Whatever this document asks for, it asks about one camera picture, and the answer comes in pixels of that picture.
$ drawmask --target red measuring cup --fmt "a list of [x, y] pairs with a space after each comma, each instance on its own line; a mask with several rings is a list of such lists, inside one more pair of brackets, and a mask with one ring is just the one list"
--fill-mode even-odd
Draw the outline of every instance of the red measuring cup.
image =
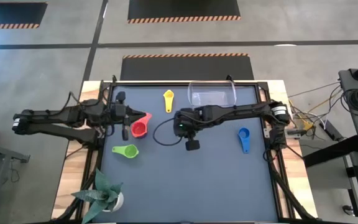
[[146, 116], [135, 121], [131, 127], [132, 136], [134, 136], [135, 138], [145, 137], [147, 134], [147, 123], [149, 122], [151, 117], [151, 114], [146, 113]]

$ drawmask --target green measuring cup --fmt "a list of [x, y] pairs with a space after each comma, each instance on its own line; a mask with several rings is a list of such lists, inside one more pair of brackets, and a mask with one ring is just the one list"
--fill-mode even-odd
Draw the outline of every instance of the green measuring cup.
[[137, 150], [133, 144], [128, 146], [114, 146], [112, 152], [121, 154], [128, 159], [133, 159], [139, 154], [139, 150]]

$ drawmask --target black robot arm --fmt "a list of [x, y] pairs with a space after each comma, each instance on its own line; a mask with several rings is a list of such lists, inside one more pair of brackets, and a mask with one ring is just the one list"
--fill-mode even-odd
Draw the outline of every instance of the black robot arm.
[[[103, 130], [106, 126], [114, 128], [114, 124], [122, 124], [122, 138], [128, 140], [129, 126], [144, 117], [145, 113], [126, 106], [124, 100], [125, 93], [119, 92], [115, 102], [109, 106], [98, 99], [85, 100], [76, 106], [66, 106], [60, 111], [24, 110], [14, 115], [12, 130], [21, 135], [44, 133], [59, 136], [89, 146], [97, 144], [97, 140], [103, 136], [96, 129]], [[84, 124], [91, 128], [74, 129]]]
[[183, 108], [175, 113], [173, 132], [176, 136], [187, 138], [187, 150], [200, 148], [196, 133], [204, 128], [222, 124], [225, 121], [261, 117], [272, 126], [270, 131], [270, 148], [285, 147], [284, 128], [290, 123], [287, 107], [276, 101], [257, 103], [253, 105], [221, 107], [207, 105], [195, 109]]

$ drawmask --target hazard stripe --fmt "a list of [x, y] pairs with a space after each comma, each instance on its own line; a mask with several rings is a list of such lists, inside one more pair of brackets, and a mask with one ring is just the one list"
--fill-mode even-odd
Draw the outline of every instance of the hazard stripe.
[[141, 18], [129, 19], [130, 24], [151, 22], [200, 22], [200, 21], [238, 21], [241, 16], [190, 16], [190, 17], [164, 17], [164, 18]]
[[248, 57], [247, 53], [231, 54], [157, 54], [157, 55], [125, 55], [122, 58], [145, 58], [145, 57]]
[[36, 29], [40, 24], [0, 24], [0, 29]]

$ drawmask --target concrete floor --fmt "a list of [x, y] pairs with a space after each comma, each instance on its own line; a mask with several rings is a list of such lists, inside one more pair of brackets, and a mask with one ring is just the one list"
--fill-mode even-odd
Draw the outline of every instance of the concrete floor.
[[[48, 3], [38, 29], [0, 30], [0, 44], [92, 42], [102, 0]], [[240, 21], [159, 24], [127, 24], [127, 7], [128, 1], [109, 1], [99, 43], [358, 40], [358, 0], [239, 0]], [[339, 70], [358, 68], [358, 45], [98, 49], [90, 80], [119, 77], [123, 55], [224, 52], [250, 54], [255, 79], [284, 80], [289, 95], [335, 82]], [[12, 117], [26, 108], [58, 109], [69, 91], [79, 93], [88, 54], [89, 49], [0, 50], [0, 146], [31, 154], [28, 164], [17, 165], [20, 181], [3, 187], [0, 223], [50, 218], [68, 141], [42, 134], [15, 135]], [[292, 100], [307, 110], [328, 98], [334, 87]], [[326, 105], [314, 112], [327, 109]], [[350, 115], [340, 106], [334, 107], [329, 120], [344, 136], [356, 133]], [[341, 201], [338, 194], [313, 193], [317, 205]], [[319, 216], [343, 221], [329, 212]]]

